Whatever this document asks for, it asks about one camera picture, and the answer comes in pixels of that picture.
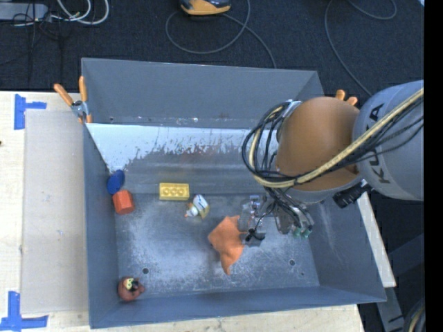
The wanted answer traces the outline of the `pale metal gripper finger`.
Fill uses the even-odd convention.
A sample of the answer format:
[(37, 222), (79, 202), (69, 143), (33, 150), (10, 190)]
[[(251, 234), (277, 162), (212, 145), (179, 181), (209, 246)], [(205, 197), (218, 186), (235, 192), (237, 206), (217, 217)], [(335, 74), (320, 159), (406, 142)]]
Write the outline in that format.
[(239, 230), (249, 230), (254, 228), (261, 214), (262, 197), (251, 195), (241, 203), (241, 213), (237, 221)]
[(265, 236), (263, 232), (247, 232), (242, 234), (242, 243), (248, 247), (259, 247)]

